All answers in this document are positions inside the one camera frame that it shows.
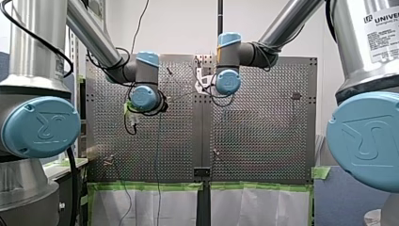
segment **black cable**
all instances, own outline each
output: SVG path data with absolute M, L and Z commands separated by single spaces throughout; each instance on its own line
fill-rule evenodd
M 79 203 L 78 177 L 79 172 L 76 167 L 72 148 L 67 149 L 68 158 L 70 159 L 71 176 L 72 176 L 72 210 L 70 225 L 74 226 L 77 217 L 77 208 Z
M 144 14 L 145 14 L 146 11 L 147 11 L 147 8 L 148 8 L 148 6 L 149 6 L 149 3 L 150 3 L 150 0 L 147 0 L 144 9 L 143 9 L 143 11 L 141 12 L 140 18 L 138 19 L 137 30 L 136 30 L 135 35 L 134 35 L 134 37 L 133 37 L 132 51 L 131 51 L 130 55 L 132 55 L 132 54 L 133 54 L 133 51 L 135 50 L 136 38 L 137 38 L 138 32 L 140 31 L 141 21 L 142 21 L 142 19 L 143 19 L 143 17 L 144 17 Z M 126 98 L 125 98 L 125 99 L 126 99 L 126 101 L 130 101 L 130 96 L 129 96 L 129 94 L 132 92 L 133 88 L 135 87 L 135 83 L 132 82 L 132 84 L 131 84 L 130 86 L 127 86 L 127 87 L 129 87 L 129 88 L 128 88 L 127 92 L 126 92 Z M 140 113 L 140 112 L 132 111 L 132 110 L 130 109 L 129 106 L 127 107 L 127 109 L 128 109 L 129 112 L 131 112 L 131 113 Z M 137 133 L 137 131 L 136 131 L 136 126 L 134 126 L 134 129 L 135 129 L 135 132 L 134 132 L 134 133 L 131 133 L 131 132 L 129 131 L 128 126 L 127 126 L 126 116 L 124 116 L 124 126 L 125 126 L 126 132 L 127 132 L 128 134 L 130 134 L 130 135 L 135 135 L 135 134 Z
M 52 45 L 50 42 L 48 42 L 47 40 L 44 40 L 43 38 L 41 38 L 40 36 L 36 35 L 35 33 L 33 33 L 32 31 L 30 31 L 29 29 L 27 29 L 26 27 L 22 26 L 18 21 L 16 21 L 14 18 L 12 18 L 12 16 L 10 16 L 8 14 L 8 12 L 6 11 L 6 4 L 11 2 L 12 0 L 4 0 L 1 5 L 0 5 L 0 10 L 1 12 L 4 14 L 5 17 L 7 17 L 7 19 L 9 19 L 14 25 L 18 26 L 19 28 L 21 28 L 24 32 L 26 32 L 29 36 L 31 36 L 33 39 L 39 41 L 41 44 L 43 44 L 45 47 L 47 47 L 49 50 L 53 51 L 56 55 L 64 58 L 68 64 L 70 65 L 70 70 L 64 74 L 64 78 L 70 76 L 73 73 L 73 63 L 68 59 L 67 56 L 64 55 L 64 53 L 62 53 L 61 50 L 57 49 L 56 47 L 54 47 L 54 45 Z
M 217 106 L 219 106 L 219 107 L 226 107 L 226 106 L 231 105 L 231 104 L 234 102 L 234 99 L 235 99 L 235 95 L 234 95 L 234 94 L 224 95 L 224 96 L 215 96 L 215 95 L 212 93 L 212 87 L 214 86 L 214 85 L 212 84 L 212 81 L 214 81 L 216 74 L 214 74 L 214 75 L 212 76 L 211 85 L 209 85 L 208 87 L 204 87 L 204 86 L 202 85 L 202 83 L 200 82 L 200 80 L 197 78 L 197 75 L 196 75 L 196 73 L 195 73 L 194 68 L 191 67 L 191 66 L 188 66 L 188 67 L 191 68 L 194 77 L 196 78 L 196 80 L 197 80 L 197 82 L 199 83 L 199 85 L 202 87 L 202 91 L 205 92 L 206 94 L 208 94 L 208 95 L 211 97 L 211 100 L 212 100 L 212 102 L 213 102 L 215 105 L 217 105 Z M 230 99 L 230 101 L 229 101 L 226 105 L 222 105 L 222 104 L 218 103 L 218 102 L 215 100 L 215 99 L 226 99 L 226 98 L 229 98 L 229 97 L 231 97 L 231 99 Z
M 331 33 L 331 37 L 337 42 L 337 37 L 335 36 L 335 28 L 334 23 L 331 18 L 331 0 L 326 0 L 326 18 L 329 32 Z
M 130 54 L 132 54 L 133 51 L 135 50 L 136 38 L 137 38 L 138 32 L 140 31 L 141 20 L 143 19 L 144 14 L 145 14 L 146 11 L 147 11 L 147 7 L 149 6 L 149 3 L 150 3 L 150 0 L 147 0 L 146 6 L 144 7 L 143 11 L 141 12 L 140 18 L 138 19 L 137 30 L 136 30 L 135 36 L 133 37 L 132 51 L 130 52 Z
M 6 222 L 1 216 L 0 216 L 0 226 L 7 226 Z
M 132 196 L 129 194 L 129 191 L 127 190 L 127 187 L 126 187 L 126 182 L 124 181 L 124 180 L 122 180 L 122 178 L 121 178 L 121 175 L 120 175 L 120 170 L 118 169 L 118 167 L 117 167 L 117 165 L 115 164 L 115 162 L 112 164 L 113 166 L 114 166 L 114 169 L 115 169 L 115 172 L 117 173 L 117 175 L 118 175 L 118 178 L 120 179 L 120 182 L 122 183 L 122 185 L 123 185 L 123 188 L 124 188 L 124 190 L 125 190 L 125 192 L 126 192 L 126 195 L 127 195 L 127 197 L 129 198 L 129 208 L 127 209 L 127 211 L 126 211 L 126 213 L 122 216 L 122 218 L 120 219 L 120 224 L 119 224 L 119 226 L 121 225 L 121 223 L 123 222 L 123 220 L 126 218 L 126 216 L 129 214 L 129 212 L 132 210 L 132 206 L 133 206 L 133 204 L 132 204 Z

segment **perforated metal panel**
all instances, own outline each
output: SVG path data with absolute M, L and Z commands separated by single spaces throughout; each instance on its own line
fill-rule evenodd
M 194 167 L 213 167 L 213 181 L 310 183 L 317 60 L 282 57 L 270 73 L 241 68 L 243 85 L 226 108 L 192 93 L 192 60 L 161 57 L 160 90 L 170 107 L 161 126 L 158 117 L 141 118 L 135 137 L 123 126 L 127 88 L 109 84 L 88 64 L 88 155 L 96 156 L 89 179 L 153 182 L 159 144 L 162 182 L 192 182 Z M 120 176 L 104 166 L 112 154 Z
M 282 57 L 269 73 L 241 68 L 233 105 L 214 106 L 212 180 L 311 182 L 316 69 L 316 59 L 297 57 Z
M 161 119 L 141 117 L 136 136 L 128 135 L 123 125 L 127 88 L 111 85 L 88 63 L 88 152 L 96 155 L 89 170 L 91 181 L 156 181 L 157 149 L 162 182 L 193 181 L 192 60 L 192 56 L 161 56 L 159 87 L 168 97 L 169 110 Z M 117 169 L 104 165 L 112 154 Z

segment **logo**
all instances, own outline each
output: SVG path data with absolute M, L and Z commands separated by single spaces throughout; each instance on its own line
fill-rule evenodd
M 368 24 L 368 23 L 371 22 L 372 20 L 373 20 L 373 15 L 366 16 L 366 17 L 364 18 L 364 23 L 365 23 L 365 24 Z
M 60 137 L 57 132 L 60 123 L 66 120 L 65 114 L 59 113 L 37 113 L 37 120 L 41 124 L 38 130 L 38 139 L 36 143 L 58 143 Z

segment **white object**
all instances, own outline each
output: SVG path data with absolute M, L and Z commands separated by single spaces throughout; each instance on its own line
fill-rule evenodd
M 217 226 L 309 225 L 310 192 L 212 190 L 211 202 L 212 222 Z
M 125 190 L 95 192 L 91 225 L 196 226 L 198 191 L 161 191 L 159 224 L 156 222 L 158 191 L 128 190 L 128 193 L 130 198 Z
M 209 95 L 207 92 L 203 91 L 203 88 L 209 88 L 212 84 L 212 78 L 214 77 L 213 75 L 206 75 L 202 76 L 202 69 L 197 68 L 197 82 L 196 82 L 196 90 L 199 94 L 204 94 L 204 95 Z
M 364 225 L 366 226 L 381 226 L 381 210 L 373 210 L 364 216 Z

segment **wire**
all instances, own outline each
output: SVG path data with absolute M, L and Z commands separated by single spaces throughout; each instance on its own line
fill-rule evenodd
M 52 45 L 50 42 L 48 42 L 47 40 L 41 38 L 40 36 L 36 35 L 35 33 L 33 33 L 32 31 L 30 31 L 29 29 L 27 29 L 26 27 L 24 27 L 23 25 L 21 25 L 18 21 L 16 21 L 14 18 L 12 18 L 12 16 L 10 16 L 8 14 L 8 12 L 6 11 L 6 4 L 11 2 L 12 0 L 4 0 L 1 5 L 0 5 L 0 10 L 1 12 L 4 14 L 5 17 L 7 17 L 7 19 L 9 19 L 14 25 L 18 26 L 19 28 L 21 28 L 24 32 L 26 32 L 29 36 L 31 36 L 33 39 L 39 41 L 41 44 L 43 44 L 45 47 L 47 47 L 49 50 L 51 50 L 52 52 L 54 52 L 56 55 L 58 55 L 59 57 L 64 58 L 68 64 L 70 65 L 70 70 L 64 74 L 64 78 L 70 76 L 73 73 L 73 63 L 70 61 L 70 59 L 64 55 L 64 53 L 62 53 L 61 50 L 59 50 L 58 48 L 54 47 L 54 45 Z
M 337 37 L 335 35 L 334 23 L 331 18 L 331 0 L 326 0 L 326 18 L 329 32 L 331 33 L 332 38 L 337 42 Z
M 78 170 L 76 167 L 76 163 L 74 160 L 73 150 L 72 148 L 67 149 L 67 155 L 70 159 L 70 167 L 71 167 L 71 176 L 72 176 L 72 210 L 71 210 L 71 221 L 70 225 L 74 226 L 77 217 L 77 208 L 78 208 L 78 201 L 79 201 L 79 190 L 78 190 Z
M 159 143 L 161 137 L 161 126 L 162 126 L 162 114 L 159 115 L 159 122 L 158 122 L 158 138 L 156 140 L 156 154 L 155 154 L 155 161 L 154 161 L 154 171 L 156 177 L 156 183 L 158 184 L 158 214 L 156 217 L 156 226 L 159 226 L 159 216 L 161 214 L 161 203 L 162 203 L 162 195 L 161 195 L 161 187 L 159 182 Z
M 146 6 L 144 7 L 143 11 L 141 12 L 140 19 L 138 19 L 138 26 L 137 26 L 137 30 L 136 30 L 135 36 L 133 37 L 132 51 L 130 52 L 130 54 L 132 54 L 133 51 L 135 50 L 136 38 L 137 38 L 138 32 L 140 31 L 141 20 L 143 19 L 144 14 L 147 11 L 147 7 L 149 6 L 149 3 L 150 3 L 150 0 L 147 0 Z
M 144 9 L 143 9 L 143 11 L 141 12 L 140 18 L 138 19 L 137 30 L 136 30 L 135 35 L 134 35 L 134 37 L 133 37 L 132 51 L 130 52 L 130 55 L 132 55 L 132 54 L 133 54 L 133 51 L 135 50 L 136 38 L 137 38 L 138 32 L 140 31 L 141 21 L 142 21 L 142 19 L 143 19 L 143 17 L 144 17 L 144 14 L 145 14 L 146 11 L 147 11 L 147 8 L 148 8 L 148 6 L 149 6 L 149 3 L 150 3 L 150 0 L 147 0 Z M 127 86 L 127 87 L 129 87 L 129 88 L 127 89 L 127 92 L 126 92 L 126 95 L 125 95 L 125 100 L 126 100 L 126 101 L 127 101 L 127 100 L 130 101 L 130 96 L 129 96 L 129 94 L 132 92 L 133 88 L 135 87 L 135 82 L 132 82 L 132 83 L 130 84 L 130 86 Z M 129 106 L 128 106 L 127 108 L 128 108 L 128 110 L 129 110 L 129 112 L 131 112 L 131 113 L 139 113 L 139 112 L 132 111 L 132 110 L 130 109 Z M 133 135 L 136 135 L 136 134 L 137 134 L 136 125 L 134 125 L 134 129 L 135 129 L 135 132 L 134 132 L 134 133 L 131 133 L 131 132 L 129 131 L 128 126 L 127 126 L 126 115 L 124 116 L 124 127 L 125 127 L 125 129 L 126 129 L 126 132 L 127 132 L 129 135 L 132 135 L 132 136 L 133 136 Z
M 122 218 L 120 219 L 120 224 L 119 224 L 119 226 L 121 225 L 121 223 L 123 222 L 123 220 L 126 218 L 126 216 L 129 214 L 129 212 L 132 210 L 132 206 L 133 206 L 133 204 L 132 204 L 132 196 L 129 194 L 129 191 L 127 190 L 127 187 L 126 187 L 126 182 L 124 181 L 124 180 L 122 180 L 122 178 L 121 178 L 121 176 L 120 176 L 120 170 L 118 169 L 118 167 L 117 167 L 117 165 L 115 164 L 115 162 L 112 164 L 113 166 L 114 166 L 114 169 L 115 169 L 115 172 L 117 173 L 117 175 L 118 175 L 118 178 L 120 179 L 120 182 L 122 183 L 122 185 L 123 185 L 123 189 L 125 190 L 125 192 L 126 192 L 126 195 L 127 195 L 127 197 L 129 198 L 129 208 L 127 209 L 127 211 L 126 211 L 126 213 L 122 216 Z
M 0 216 L 0 226 L 7 226 L 6 222 L 1 216 Z
M 280 45 L 276 45 L 276 46 L 272 46 L 271 48 L 281 48 L 282 46 L 292 42 L 294 39 L 296 39 L 300 33 L 302 32 L 303 28 L 305 27 L 305 25 L 302 25 L 302 27 L 298 30 L 298 32 L 296 32 L 296 34 L 294 36 L 292 36 L 289 40 L 287 40 L 286 42 L 280 44 Z

